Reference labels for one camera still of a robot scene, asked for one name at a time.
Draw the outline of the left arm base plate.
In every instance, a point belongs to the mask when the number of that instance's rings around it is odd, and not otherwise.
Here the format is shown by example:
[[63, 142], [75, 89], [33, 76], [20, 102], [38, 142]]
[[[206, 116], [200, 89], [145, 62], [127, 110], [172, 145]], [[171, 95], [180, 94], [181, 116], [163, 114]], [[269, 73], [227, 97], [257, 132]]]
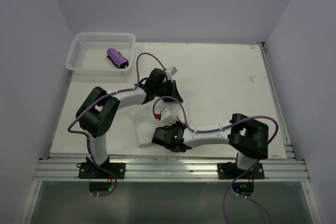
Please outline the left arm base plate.
[[[76, 167], [79, 168], [79, 179], [107, 179], [111, 177], [92, 163], [78, 163]], [[125, 163], [106, 163], [103, 165], [103, 169], [113, 173], [117, 179], [124, 179]]]

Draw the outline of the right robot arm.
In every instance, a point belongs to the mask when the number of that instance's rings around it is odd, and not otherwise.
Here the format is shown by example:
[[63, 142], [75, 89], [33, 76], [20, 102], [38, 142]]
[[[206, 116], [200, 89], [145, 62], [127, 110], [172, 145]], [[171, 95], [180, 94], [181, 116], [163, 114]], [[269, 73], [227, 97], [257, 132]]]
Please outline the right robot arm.
[[257, 121], [256, 117], [236, 113], [227, 124], [217, 127], [188, 127], [177, 120], [171, 125], [157, 127], [151, 142], [174, 153], [185, 153], [204, 145], [230, 145], [238, 151], [234, 172], [246, 178], [257, 160], [268, 158], [268, 136], [267, 124]]

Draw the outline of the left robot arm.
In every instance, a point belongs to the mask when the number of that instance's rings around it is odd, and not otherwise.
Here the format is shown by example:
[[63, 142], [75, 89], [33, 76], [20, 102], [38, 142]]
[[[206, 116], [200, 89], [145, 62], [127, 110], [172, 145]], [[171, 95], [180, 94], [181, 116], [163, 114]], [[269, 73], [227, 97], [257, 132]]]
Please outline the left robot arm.
[[109, 131], [116, 112], [132, 105], [147, 104], [154, 98], [162, 98], [164, 102], [183, 102], [176, 81], [175, 67], [167, 70], [155, 68], [145, 83], [137, 83], [135, 87], [108, 93], [101, 87], [95, 87], [76, 114], [87, 138], [88, 158], [92, 162], [90, 171], [97, 178], [104, 178], [109, 172], [106, 161], [109, 158], [105, 134]]

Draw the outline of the purple and black towel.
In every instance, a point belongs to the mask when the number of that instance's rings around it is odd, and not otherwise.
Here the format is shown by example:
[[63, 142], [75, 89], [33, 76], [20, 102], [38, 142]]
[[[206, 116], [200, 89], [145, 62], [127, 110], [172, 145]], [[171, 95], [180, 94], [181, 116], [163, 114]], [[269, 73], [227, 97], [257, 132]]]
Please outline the purple and black towel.
[[109, 48], [107, 50], [107, 58], [117, 69], [125, 69], [129, 66], [128, 60], [114, 48]]

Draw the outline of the white towel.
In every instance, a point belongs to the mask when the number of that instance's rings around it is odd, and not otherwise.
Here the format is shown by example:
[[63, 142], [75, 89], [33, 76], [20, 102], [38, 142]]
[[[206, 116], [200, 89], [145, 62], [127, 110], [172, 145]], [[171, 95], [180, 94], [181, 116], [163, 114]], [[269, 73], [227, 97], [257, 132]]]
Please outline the white towel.
[[[141, 106], [136, 112], [132, 112], [132, 122], [135, 128], [137, 145], [140, 148], [149, 147], [152, 143], [152, 137], [157, 127], [162, 127], [153, 115], [154, 102]], [[169, 108], [173, 115], [177, 118], [181, 117], [180, 106], [176, 103], [164, 103], [159, 101], [155, 106], [155, 113], [159, 113], [162, 109]]]

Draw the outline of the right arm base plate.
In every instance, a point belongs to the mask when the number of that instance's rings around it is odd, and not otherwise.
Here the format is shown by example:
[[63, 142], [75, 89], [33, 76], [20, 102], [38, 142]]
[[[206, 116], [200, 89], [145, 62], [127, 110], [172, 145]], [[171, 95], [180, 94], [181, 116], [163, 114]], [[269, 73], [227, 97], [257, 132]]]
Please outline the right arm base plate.
[[[237, 167], [236, 163], [217, 163], [217, 173], [219, 179], [235, 179], [244, 172], [244, 170]], [[241, 177], [241, 179], [265, 179], [263, 165], [258, 163], [254, 169], [247, 172]]]

